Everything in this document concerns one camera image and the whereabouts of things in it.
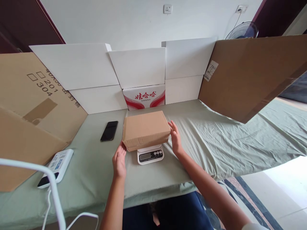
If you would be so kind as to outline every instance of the smartphone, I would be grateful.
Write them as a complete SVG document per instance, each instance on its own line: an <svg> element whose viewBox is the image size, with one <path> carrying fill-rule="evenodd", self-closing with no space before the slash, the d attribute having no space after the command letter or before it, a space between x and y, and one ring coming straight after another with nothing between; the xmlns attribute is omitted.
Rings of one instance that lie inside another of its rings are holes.
<svg viewBox="0 0 307 230"><path fill-rule="evenodd" d="M110 121L103 131L100 141L111 141L114 139L118 121Z"/></svg>

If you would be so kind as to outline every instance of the electric fan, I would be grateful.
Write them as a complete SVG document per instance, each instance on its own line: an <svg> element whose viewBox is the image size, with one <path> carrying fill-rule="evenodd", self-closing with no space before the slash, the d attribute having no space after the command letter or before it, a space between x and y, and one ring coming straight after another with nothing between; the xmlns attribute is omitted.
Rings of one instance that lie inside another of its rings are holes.
<svg viewBox="0 0 307 230"><path fill-rule="evenodd" d="M236 39L236 38L256 38L258 36L258 29L253 22L243 22L242 24L235 27L225 39Z"/></svg>

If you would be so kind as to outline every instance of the brown cardboard sheet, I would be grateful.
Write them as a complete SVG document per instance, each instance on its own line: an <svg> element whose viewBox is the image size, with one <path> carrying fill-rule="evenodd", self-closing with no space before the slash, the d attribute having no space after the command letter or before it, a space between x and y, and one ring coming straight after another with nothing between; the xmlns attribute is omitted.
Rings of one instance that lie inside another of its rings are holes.
<svg viewBox="0 0 307 230"><path fill-rule="evenodd" d="M245 124L307 70L307 35L220 40L211 61L198 99Z"/></svg>
<svg viewBox="0 0 307 230"><path fill-rule="evenodd" d="M168 141L170 128L162 111L126 117L122 141L134 151Z"/></svg>
<svg viewBox="0 0 307 230"><path fill-rule="evenodd" d="M46 164L74 138L87 113L34 53L0 54L0 157ZM0 166L0 191L34 171Z"/></svg>

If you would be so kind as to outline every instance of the bed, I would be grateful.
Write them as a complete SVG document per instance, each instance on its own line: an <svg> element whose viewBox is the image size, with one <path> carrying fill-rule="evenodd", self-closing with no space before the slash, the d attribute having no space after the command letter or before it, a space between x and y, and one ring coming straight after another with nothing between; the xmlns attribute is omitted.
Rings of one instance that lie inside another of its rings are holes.
<svg viewBox="0 0 307 230"><path fill-rule="evenodd" d="M199 100L92 114L68 146L75 152L58 184L65 217L104 211L113 176L111 158L122 138L124 118L159 110L177 124L186 152L215 180L255 173L307 155L307 112L276 99L245 125ZM113 120L119 121L114 140L100 142L106 123ZM196 190L172 153L171 138L163 149L164 159L148 165L137 163L136 151L127 153L125 208ZM0 193L0 229L42 225L47 189L37 189L41 177L37 172L15 191ZM52 205L47 223L55 221Z"/></svg>

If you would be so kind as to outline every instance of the white wall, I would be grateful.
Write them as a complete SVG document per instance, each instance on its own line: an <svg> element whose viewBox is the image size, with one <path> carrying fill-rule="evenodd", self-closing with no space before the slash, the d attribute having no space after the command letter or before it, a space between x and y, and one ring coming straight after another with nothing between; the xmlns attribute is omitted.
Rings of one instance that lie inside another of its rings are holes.
<svg viewBox="0 0 307 230"><path fill-rule="evenodd" d="M161 41L224 39L238 24L251 21L262 0L41 0L66 43L105 42L112 50L161 47ZM173 13L163 14L172 4Z"/></svg>

